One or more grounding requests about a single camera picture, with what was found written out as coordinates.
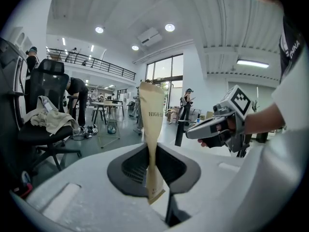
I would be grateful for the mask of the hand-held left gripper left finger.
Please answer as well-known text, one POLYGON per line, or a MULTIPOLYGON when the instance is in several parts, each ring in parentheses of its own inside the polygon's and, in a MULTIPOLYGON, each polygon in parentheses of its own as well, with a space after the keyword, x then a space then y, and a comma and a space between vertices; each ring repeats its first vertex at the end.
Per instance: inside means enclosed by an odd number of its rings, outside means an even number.
POLYGON ((75 232, 163 232, 168 226, 147 198, 124 195, 107 175, 112 160, 139 146, 82 158, 35 188, 26 202, 75 232))

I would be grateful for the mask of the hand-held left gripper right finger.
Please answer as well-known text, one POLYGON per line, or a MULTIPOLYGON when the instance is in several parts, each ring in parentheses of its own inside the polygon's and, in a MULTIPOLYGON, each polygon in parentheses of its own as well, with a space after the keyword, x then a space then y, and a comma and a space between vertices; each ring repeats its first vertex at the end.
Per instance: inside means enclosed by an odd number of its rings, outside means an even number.
POLYGON ((156 165, 169 187, 165 222, 177 225, 193 217, 221 194, 244 160, 159 143, 156 165))

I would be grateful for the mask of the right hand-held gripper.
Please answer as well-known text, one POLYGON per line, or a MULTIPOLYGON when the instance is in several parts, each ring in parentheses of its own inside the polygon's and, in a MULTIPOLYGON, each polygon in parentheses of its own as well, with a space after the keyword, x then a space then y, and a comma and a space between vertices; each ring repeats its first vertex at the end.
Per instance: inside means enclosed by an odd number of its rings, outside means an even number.
POLYGON ((204 139, 218 137, 229 151, 245 153, 249 147, 249 140, 245 134, 245 118, 252 106, 252 101, 244 91, 235 85, 231 88, 220 102, 213 106, 213 117, 200 121, 190 127, 185 135, 188 139, 204 139), (216 124, 224 122, 227 118, 234 118, 236 130, 233 134, 229 130, 218 133, 216 124))

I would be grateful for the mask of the person's right hand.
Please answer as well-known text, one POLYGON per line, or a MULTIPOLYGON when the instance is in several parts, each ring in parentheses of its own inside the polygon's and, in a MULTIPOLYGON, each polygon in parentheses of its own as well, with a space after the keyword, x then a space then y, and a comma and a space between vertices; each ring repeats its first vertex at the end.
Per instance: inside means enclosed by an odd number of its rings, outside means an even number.
MULTIPOLYGON (((224 122, 220 122, 215 125, 215 131, 221 134, 221 132, 229 130, 229 133, 233 134, 236 130, 236 121, 234 118, 227 118, 224 122)), ((200 138, 197 140, 202 147, 217 147, 223 146, 218 137, 200 138)))

